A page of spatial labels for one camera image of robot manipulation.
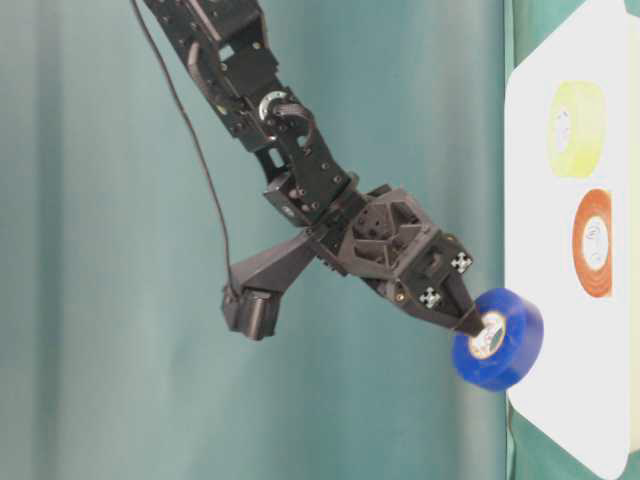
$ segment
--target teal curtain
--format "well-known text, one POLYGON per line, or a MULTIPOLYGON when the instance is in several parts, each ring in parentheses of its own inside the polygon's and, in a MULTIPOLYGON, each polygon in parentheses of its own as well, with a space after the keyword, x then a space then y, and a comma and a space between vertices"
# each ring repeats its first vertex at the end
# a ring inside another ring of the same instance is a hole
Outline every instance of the teal curtain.
MULTIPOLYGON (((503 2, 264 0, 336 159, 413 192, 502 283, 503 2)), ((240 260, 295 232, 166 54, 240 260)), ((315 264, 278 334, 227 332, 219 227, 128 2, 0 16, 0 477, 504 478, 504 397, 449 332, 315 264)))
MULTIPOLYGON (((584 0, 507 0, 505 2, 505 73, 522 62, 584 0)), ((640 1, 627 0, 627 10, 640 15, 640 1)), ((509 406, 509 480, 596 480, 565 450, 509 406)), ((621 480, 640 478, 640 452, 629 457, 621 480)))

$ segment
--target tape roll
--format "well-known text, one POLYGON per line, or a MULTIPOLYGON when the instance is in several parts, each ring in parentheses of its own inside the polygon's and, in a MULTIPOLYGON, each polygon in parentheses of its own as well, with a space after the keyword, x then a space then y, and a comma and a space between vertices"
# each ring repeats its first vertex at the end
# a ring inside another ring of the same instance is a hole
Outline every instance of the tape roll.
POLYGON ((540 311, 506 288, 481 295, 476 308, 485 323, 477 337, 456 334, 453 364, 467 382, 490 391, 518 383, 538 358, 544 327, 540 311))
POLYGON ((573 263, 582 288, 592 297, 611 294, 611 195, 589 191, 573 222, 573 263))
POLYGON ((588 177, 602 154, 606 126, 602 89, 591 82, 564 82, 549 118, 551 169, 559 177, 588 177))

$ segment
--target orange tape roll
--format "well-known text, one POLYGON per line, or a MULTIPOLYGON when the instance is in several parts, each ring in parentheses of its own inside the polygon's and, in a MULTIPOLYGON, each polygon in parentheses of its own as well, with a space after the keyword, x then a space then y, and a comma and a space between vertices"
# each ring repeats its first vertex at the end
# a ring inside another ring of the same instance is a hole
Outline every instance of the orange tape roll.
POLYGON ((573 223, 573 263, 578 280, 592 297, 611 295, 611 195, 589 191, 573 223))

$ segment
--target blue tape roll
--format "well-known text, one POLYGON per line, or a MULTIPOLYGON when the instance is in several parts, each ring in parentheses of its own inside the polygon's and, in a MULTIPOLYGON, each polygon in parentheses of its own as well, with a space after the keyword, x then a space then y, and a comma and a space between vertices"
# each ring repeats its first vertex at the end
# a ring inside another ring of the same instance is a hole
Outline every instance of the blue tape roll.
POLYGON ((476 300, 483 317, 500 318, 502 341, 488 356, 472 348, 472 339, 457 334, 453 340, 453 364, 466 381, 491 391, 506 390, 529 372, 538 358, 544 327, 540 311, 506 288, 497 288, 476 300))

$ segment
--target black cable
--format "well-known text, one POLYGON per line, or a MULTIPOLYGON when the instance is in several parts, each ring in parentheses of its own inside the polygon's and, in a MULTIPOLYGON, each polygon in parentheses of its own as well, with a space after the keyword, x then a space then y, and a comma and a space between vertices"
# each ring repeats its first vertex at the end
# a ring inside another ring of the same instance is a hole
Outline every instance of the black cable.
POLYGON ((162 57, 162 54, 160 53, 160 50, 158 49, 156 42, 153 40, 153 37, 151 36, 151 33, 149 32, 149 29, 147 28, 147 25, 144 22, 144 19, 142 18, 142 13, 140 12, 140 8, 138 8, 138 2, 136 0, 130 0, 130 3, 131 3, 131 7, 133 8, 133 13, 136 16, 136 20, 138 21, 138 25, 140 25, 140 28, 142 29, 142 33, 144 33, 144 36, 146 37, 147 42, 151 47, 151 50, 153 50, 153 54, 155 55, 156 60, 160 64, 162 74, 164 75, 164 78, 167 81, 167 85, 169 86, 169 90, 171 92, 171 96, 173 97, 173 101, 175 102, 176 107, 178 108, 178 111, 182 115, 182 118, 184 119, 184 123, 187 125, 189 133, 191 134, 191 139, 193 140, 193 144, 196 148, 196 153, 198 154, 198 160, 200 161, 200 166, 202 167, 205 177, 207 178, 207 183, 209 184, 209 191, 211 192, 211 196, 213 197, 213 203, 215 204, 216 212, 218 214, 218 220, 220 221, 220 227, 222 228, 222 236, 224 239, 224 260, 225 260, 225 266, 227 269, 227 276, 229 277, 228 278, 229 289, 231 291, 231 295, 234 298, 237 298, 238 294, 233 285, 233 274, 231 273, 231 255, 229 253, 230 251, 229 233, 227 232, 227 224, 224 220, 224 214, 222 213, 222 206, 220 205, 218 194, 216 193, 216 189, 213 185, 213 179, 211 178, 211 172, 209 171, 209 166, 207 165, 207 162, 204 159, 204 154, 202 153, 200 140, 198 139, 198 135, 195 129, 193 128, 191 119, 189 118, 189 115, 187 114, 187 111, 185 110, 184 105, 182 104, 182 101, 178 96, 178 92, 176 91, 176 87, 173 83, 171 74, 169 73, 169 69, 167 68, 164 58, 162 57))

